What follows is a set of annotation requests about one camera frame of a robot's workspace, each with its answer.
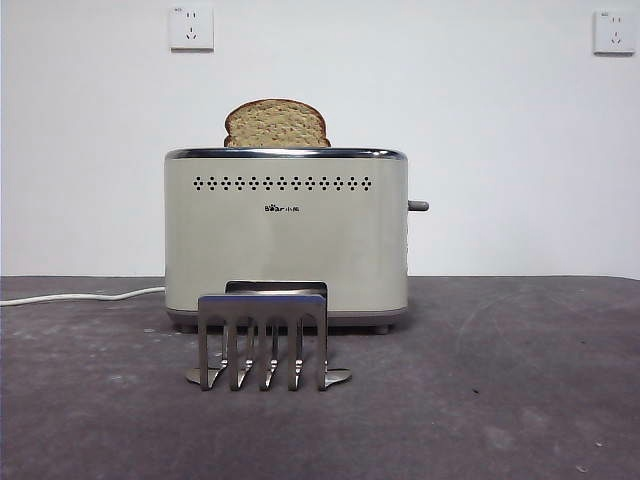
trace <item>white cable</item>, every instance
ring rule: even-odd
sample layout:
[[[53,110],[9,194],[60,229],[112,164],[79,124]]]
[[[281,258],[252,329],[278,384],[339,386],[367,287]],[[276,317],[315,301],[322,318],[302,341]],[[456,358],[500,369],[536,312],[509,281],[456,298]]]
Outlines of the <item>white cable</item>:
[[[97,295],[93,293],[63,293],[60,295],[43,295],[42,297],[18,298],[16,300],[0,300],[0,307],[11,307],[16,305],[26,305],[28,303],[53,302],[56,300],[125,300],[127,298],[144,295],[146,293],[164,292],[164,287],[143,288],[133,292],[121,293],[120,295]]]

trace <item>gray tabletop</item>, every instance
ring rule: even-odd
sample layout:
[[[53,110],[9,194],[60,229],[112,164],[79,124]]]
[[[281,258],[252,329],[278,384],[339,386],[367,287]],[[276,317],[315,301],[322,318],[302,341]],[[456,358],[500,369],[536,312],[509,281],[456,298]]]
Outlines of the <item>gray tabletop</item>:
[[[12,277],[3,298],[162,285]],[[640,477],[640,282],[411,278],[389,335],[329,339],[350,383],[201,392],[152,294],[3,308],[10,479]]]

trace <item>wall outlet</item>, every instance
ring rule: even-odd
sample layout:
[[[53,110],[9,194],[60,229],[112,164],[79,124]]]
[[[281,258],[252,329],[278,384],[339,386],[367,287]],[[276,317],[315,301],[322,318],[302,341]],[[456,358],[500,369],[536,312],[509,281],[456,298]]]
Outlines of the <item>wall outlet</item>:
[[[637,30],[638,21],[632,12],[595,12],[593,52],[633,54],[636,51]]]
[[[213,7],[197,4],[171,7],[169,47],[172,50],[213,50]]]

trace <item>toaster lever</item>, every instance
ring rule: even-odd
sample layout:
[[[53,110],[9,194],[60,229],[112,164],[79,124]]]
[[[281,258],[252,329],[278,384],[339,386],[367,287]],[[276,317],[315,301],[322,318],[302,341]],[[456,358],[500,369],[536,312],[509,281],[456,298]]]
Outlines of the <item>toaster lever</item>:
[[[429,210],[429,202],[419,202],[417,200],[409,200],[410,212],[426,212]]]

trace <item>toast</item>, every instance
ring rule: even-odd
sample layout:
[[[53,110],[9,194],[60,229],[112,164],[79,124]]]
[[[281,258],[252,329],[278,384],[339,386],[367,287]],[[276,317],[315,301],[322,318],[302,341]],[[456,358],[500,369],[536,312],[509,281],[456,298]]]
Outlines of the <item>toast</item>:
[[[225,121],[225,147],[330,147],[324,118],[294,100],[269,98],[245,103]]]

